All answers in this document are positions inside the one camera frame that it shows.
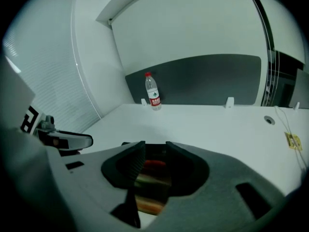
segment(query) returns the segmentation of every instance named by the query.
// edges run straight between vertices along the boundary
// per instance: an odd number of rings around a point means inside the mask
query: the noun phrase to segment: white bracket
[[[295,111],[298,111],[298,109],[299,109],[299,104],[300,104],[300,103],[298,102],[298,103],[296,103],[296,105],[294,106],[293,109],[294,109]]]
[[[225,103],[225,108],[233,108],[234,107],[234,97],[228,97]]]
[[[143,106],[147,106],[147,101],[146,101],[145,99],[141,99],[141,104],[142,104]]]

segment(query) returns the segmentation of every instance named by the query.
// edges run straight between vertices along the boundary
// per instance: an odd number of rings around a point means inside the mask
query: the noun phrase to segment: white tabletop
[[[283,110],[309,165],[309,110]],[[287,124],[284,114],[278,113]],[[275,125],[266,123],[264,116],[271,116]],[[122,142],[178,142],[233,156],[288,194],[300,185],[304,164],[288,147],[285,131],[274,107],[162,105],[160,111],[153,111],[150,106],[124,104],[84,132],[92,135],[94,144],[82,153]]]

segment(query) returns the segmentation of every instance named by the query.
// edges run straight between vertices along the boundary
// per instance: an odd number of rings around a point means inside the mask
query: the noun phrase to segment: water bottle
[[[145,73],[146,76],[146,90],[148,93],[150,105],[153,110],[157,111],[161,109],[161,101],[159,97],[158,87],[155,83],[155,80],[151,77],[151,73],[147,72]]]

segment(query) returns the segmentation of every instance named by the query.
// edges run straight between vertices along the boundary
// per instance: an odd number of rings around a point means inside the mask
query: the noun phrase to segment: yellow object
[[[288,144],[291,149],[303,150],[300,139],[297,135],[293,134],[293,137],[292,137],[291,134],[285,132],[285,136],[286,136],[286,139],[288,140]]]

